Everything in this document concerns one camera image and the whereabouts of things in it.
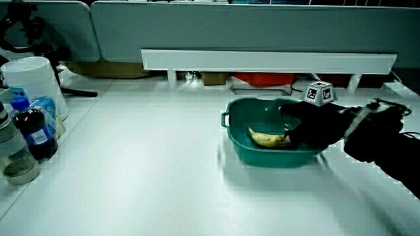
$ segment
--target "red box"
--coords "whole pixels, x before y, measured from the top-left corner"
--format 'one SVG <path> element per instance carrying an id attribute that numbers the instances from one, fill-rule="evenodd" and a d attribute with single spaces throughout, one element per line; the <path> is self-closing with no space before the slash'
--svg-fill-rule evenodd
<path id="1" fill-rule="evenodd" d="M 295 78 L 294 73 L 234 72 L 232 76 L 255 87 L 291 85 Z"/>

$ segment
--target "white bucket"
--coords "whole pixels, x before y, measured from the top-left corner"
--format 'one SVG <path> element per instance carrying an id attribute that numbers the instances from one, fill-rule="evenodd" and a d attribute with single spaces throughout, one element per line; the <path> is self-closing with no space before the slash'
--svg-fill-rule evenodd
<path id="1" fill-rule="evenodd" d="M 67 103 L 48 59 L 30 56 L 2 65 L 1 73 L 9 87 L 22 88 L 30 100 L 48 96 L 54 100 L 62 120 L 68 116 Z"/>

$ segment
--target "gray partition wall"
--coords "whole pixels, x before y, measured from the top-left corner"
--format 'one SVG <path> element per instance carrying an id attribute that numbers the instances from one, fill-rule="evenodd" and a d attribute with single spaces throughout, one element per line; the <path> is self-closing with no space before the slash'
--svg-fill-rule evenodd
<path id="1" fill-rule="evenodd" d="M 31 19 L 39 16 L 46 23 L 42 38 L 35 40 L 34 44 L 45 41 L 54 48 L 66 46 L 70 49 L 71 61 L 96 62 L 100 59 L 98 41 L 86 4 L 80 1 L 25 2 L 37 6 Z M 0 17 L 6 15 L 9 3 L 10 1 L 0 1 Z M 17 22 L 7 31 L 5 39 L 15 47 L 28 47 L 24 33 L 20 31 L 21 27 L 21 23 Z"/>
<path id="2" fill-rule="evenodd" d="M 142 62 L 141 49 L 396 53 L 420 68 L 420 9 L 97 1 L 103 57 Z"/>

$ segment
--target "white table surface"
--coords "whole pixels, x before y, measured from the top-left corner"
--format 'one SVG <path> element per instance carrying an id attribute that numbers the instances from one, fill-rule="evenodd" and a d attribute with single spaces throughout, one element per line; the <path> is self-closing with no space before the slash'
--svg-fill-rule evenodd
<path id="1" fill-rule="evenodd" d="M 294 169 L 241 163 L 221 127 L 221 113 L 240 97 L 229 84 L 169 90 L 164 75 L 65 76 L 65 85 L 99 96 L 66 97 L 67 131 L 37 179 L 18 187 L 0 179 L 0 235 L 420 232 L 420 201 L 373 164 L 348 157 L 340 142 L 324 152 L 327 167 L 316 159 Z M 346 106 L 376 97 L 408 105 L 405 130 L 419 131 L 419 97 L 402 85 L 337 94 Z"/>

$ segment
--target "banana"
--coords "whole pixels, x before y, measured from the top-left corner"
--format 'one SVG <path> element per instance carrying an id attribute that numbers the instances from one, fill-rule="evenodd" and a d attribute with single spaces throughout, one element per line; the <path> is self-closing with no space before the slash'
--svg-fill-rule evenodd
<path id="1" fill-rule="evenodd" d="M 290 146 L 290 142 L 284 138 L 284 135 L 255 132 L 251 127 L 248 127 L 248 130 L 251 133 L 252 140 L 260 146 L 266 148 L 284 148 Z"/>

